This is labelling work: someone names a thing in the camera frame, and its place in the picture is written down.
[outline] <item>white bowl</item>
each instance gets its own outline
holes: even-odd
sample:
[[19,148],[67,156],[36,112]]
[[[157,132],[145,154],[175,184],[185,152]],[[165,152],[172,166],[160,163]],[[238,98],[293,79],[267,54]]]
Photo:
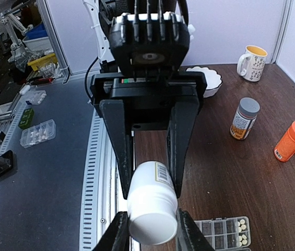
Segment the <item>white bowl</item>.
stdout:
[[217,93],[217,91],[222,85],[221,76],[215,70],[210,70],[208,67],[199,67],[199,66],[195,66],[193,68],[189,67],[187,68],[186,71],[204,73],[206,83],[207,83],[207,87],[203,95],[204,98],[212,97],[214,94]]

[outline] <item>robot arm in background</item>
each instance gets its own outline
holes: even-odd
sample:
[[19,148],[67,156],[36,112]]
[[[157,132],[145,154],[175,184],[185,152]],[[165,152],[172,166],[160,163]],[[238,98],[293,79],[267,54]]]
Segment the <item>robot arm in background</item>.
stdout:
[[28,25],[28,27],[24,27],[23,24],[18,20],[14,14],[8,14],[5,18],[13,25],[16,29],[18,29],[23,36],[27,34],[28,31],[33,29],[33,25]]
[[8,62],[18,60],[25,54],[26,48],[24,47],[22,41],[17,38],[14,27],[17,28],[23,36],[25,36],[28,31],[33,29],[33,25],[29,25],[27,28],[25,28],[13,14],[0,17],[0,23],[5,27],[12,41],[10,46],[12,56],[8,59]]

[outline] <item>red object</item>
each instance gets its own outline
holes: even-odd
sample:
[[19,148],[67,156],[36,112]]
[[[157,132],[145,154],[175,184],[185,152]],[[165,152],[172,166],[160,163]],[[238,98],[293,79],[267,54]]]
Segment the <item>red object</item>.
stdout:
[[282,162],[288,161],[295,154],[295,121],[277,143],[274,154]]
[[31,83],[31,85],[43,85],[43,84],[48,84],[48,83],[52,83],[53,78],[41,78],[38,80],[35,80]]

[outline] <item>gray table surface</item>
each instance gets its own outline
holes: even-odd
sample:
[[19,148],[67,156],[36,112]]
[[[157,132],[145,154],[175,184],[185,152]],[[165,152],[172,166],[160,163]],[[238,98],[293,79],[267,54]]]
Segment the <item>gray table surface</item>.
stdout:
[[33,125],[53,119],[56,137],[24,149],[17,128],[8,149],[17,170],[0,179],[0,251],[78,250],[81,191],[93,108],[83,79],[39,87]]

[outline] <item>black cable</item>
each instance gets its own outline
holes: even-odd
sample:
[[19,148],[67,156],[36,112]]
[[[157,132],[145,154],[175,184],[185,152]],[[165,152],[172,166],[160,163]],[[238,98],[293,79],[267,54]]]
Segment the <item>black cable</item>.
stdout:
[[92,62],[92,64],[88,67],[86,75],[85,75],[85,91],[86,91],[86,94],[90,100],[91,100],[91,95],[89,94],[88,87],[87,87],[87,78],[88,78],[88,74],[89,74],[90,69],[94,66],[97,59],[98,59],[98,57],[96,57],[95,60]]

